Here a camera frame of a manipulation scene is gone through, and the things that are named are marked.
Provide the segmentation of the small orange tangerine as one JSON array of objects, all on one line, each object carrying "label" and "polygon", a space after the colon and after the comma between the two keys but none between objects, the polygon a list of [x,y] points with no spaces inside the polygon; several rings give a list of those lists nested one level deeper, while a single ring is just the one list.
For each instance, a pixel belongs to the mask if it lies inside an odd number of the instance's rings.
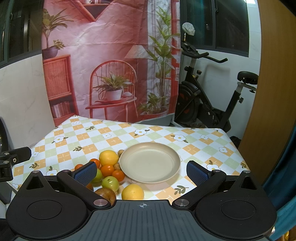
[{"label": "small orange tangerine", "polygon": [[88,185],[86,185],[86,188],[88,188],[91,191],[94,191],[94,188],[93,188],[93,186],[92,186],[91,183],[89,183]]}]

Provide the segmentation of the dark red apple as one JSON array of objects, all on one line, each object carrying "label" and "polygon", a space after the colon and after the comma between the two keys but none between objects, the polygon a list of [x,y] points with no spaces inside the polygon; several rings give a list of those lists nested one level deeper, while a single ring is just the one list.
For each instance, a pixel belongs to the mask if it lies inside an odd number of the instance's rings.
[{"label": "dark red apple", "polygon": [[111,206],[114,205],[114,202],[116,201],[116,194],[110,188],[102,187],[97,189],[95,193],[101,196],[102,198],[106,199],[107,201],[109,201]]}]

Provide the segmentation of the small green apple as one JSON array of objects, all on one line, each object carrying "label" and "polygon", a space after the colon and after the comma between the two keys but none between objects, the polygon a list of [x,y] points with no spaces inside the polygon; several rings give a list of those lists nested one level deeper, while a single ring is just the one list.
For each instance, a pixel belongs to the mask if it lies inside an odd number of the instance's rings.
[{"label": "small green apple", "polygon": [[119,190],[119,182],[115,177],[107,176],[102,180],[102,187],[117,192]]}]

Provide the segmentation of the yellow lemon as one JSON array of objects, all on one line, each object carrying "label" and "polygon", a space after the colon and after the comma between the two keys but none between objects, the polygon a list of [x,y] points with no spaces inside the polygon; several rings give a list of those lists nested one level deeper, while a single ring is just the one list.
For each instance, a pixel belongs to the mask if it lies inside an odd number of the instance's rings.
[{"label": "yellow lemon", "polygon": [[121,192],[122,200],[143,200],[144,191],[137,184],[130,184],[126,186]]}]

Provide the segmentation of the large green apple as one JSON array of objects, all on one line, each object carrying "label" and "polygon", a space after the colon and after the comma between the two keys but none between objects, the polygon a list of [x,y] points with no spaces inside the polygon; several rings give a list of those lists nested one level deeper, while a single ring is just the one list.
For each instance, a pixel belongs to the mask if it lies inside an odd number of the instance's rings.
[{"label": "large green apple", "polygon": [[93,187],[98,187],[101,185],[101,182],[102,182],[102,179],[103,179],[103,174],[101,172],[100,169],[97,169],[97,173],[96,173],[96,176],[94,177],[94,179],[91,181],[91,184]]}]

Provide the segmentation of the orange tangerine upper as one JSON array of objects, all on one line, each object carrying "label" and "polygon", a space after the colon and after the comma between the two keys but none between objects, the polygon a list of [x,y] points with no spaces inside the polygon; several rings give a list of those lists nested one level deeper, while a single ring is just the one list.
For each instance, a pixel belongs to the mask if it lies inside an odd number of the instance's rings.
[{"label": "orange tangerine upper", "polygon": [[100,161],[98,159],[93,158],[90,160],[90,162],[94,162],[96,164],[97,169],[100,168]]}]

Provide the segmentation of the large yellow orange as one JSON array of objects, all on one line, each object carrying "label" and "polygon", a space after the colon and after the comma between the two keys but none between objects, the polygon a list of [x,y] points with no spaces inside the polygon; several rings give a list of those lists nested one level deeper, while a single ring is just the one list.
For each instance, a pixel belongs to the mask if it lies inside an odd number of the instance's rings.
[{"label": "large yellow orange", "polygon": [[112,150],[105,150],[100,153],[99,161],[102,166],[111,165],[114,166],[119,160],[118,154]]}]

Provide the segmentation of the checkered floral tablecloth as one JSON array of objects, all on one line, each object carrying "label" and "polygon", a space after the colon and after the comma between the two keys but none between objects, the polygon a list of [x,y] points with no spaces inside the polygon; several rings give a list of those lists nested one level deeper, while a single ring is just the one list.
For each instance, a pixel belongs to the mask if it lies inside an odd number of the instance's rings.
[{"label": "checkered floral tablecloth", "polygon": [[128,148],[138,151],[141,162],[154,161],[144,146],[162,144],[180,158],[178,172],[160,183],[143,183],[146,200],[173,201],[195,188],[186,172],[189,161],[208,170],[221,170],[239,175],[248,169],[246,162],[227,134],[219,128],[177,128],[170,126],[122,123],[73,116],[47,133],[34,147],[29,161],[13,167],[9,186],[18,191],[32,171],[55,176],[59,171],[74,170],[78,164],[98,159],[103,151],[119,152]]}]

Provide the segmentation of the brown walnut lower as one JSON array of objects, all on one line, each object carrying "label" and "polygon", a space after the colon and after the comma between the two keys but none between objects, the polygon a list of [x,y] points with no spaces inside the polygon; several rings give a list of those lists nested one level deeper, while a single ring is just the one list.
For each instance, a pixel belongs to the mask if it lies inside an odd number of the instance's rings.
[{"label": "brown walnut lower", "polygon": [[121,170],[119,163],[114,164],[113,167],[114,167],[115,170]]}]

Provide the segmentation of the brown walnut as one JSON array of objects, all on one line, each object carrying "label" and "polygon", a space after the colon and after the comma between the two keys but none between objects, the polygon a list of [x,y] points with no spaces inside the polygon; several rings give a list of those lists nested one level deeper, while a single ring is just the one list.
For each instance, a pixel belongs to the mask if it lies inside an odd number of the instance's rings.
[{"label": "brown walnut", "polygon": [[121,170],[119,163],[114,164],[113,167],[114,167],[115,170]]},{"label": "brown walnut", "polygon": [[124,152],[124,150],[119,150],[118,151],[118,156],[120,157],[122,155],[122,153]]}]

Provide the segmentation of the orange tangerine near plate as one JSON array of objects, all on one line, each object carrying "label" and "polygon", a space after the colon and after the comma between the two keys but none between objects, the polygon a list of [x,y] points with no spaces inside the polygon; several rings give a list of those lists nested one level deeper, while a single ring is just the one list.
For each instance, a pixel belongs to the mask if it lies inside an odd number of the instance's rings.
[{"label": "orange tangerine near plate", "polygon": [[114,170],[112,176],[116,178],[118,182],[122,182],[125,179],[125,174],[122,170]]}]

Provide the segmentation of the brown walnut upper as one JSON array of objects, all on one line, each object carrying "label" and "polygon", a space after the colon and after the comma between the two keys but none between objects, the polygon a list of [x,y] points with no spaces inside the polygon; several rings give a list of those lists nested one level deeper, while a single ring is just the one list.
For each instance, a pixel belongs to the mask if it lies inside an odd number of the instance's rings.
[{"label": "brown walnut upper", "polygon": [[124,152],[124,150],[119,150],[118,151],[118,156],[120,157],[122,155],[122,153]]}]

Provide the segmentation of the beige round plate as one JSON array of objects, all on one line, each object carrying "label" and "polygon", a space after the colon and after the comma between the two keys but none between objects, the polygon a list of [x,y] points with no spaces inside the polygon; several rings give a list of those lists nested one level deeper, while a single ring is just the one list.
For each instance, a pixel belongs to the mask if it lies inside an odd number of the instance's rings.
[{"label": "beige round plate", "polygon": [[128,147],[119,158],[126,176],[140,183],[155,184],[169,180],[178,173],[181,160],[171,147],[153,142]]}]

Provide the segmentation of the teal curtain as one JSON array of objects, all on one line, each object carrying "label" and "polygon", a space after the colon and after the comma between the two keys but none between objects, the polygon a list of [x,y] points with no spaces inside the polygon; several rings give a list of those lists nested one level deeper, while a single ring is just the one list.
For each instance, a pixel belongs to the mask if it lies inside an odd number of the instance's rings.
[{"label": "teal curtain", "polygon": [[295,227],[295,129],[263,188],[277,212],[275,232],[270,236],[277,240]]}]

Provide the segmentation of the left window frame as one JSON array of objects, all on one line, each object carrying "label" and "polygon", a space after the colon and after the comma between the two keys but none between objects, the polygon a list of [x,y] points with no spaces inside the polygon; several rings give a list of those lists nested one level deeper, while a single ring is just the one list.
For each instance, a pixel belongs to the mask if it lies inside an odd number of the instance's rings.
[{"label": "left window frame", "polygon": [[44,1],[1,1],[1,68],[41,54]]}]

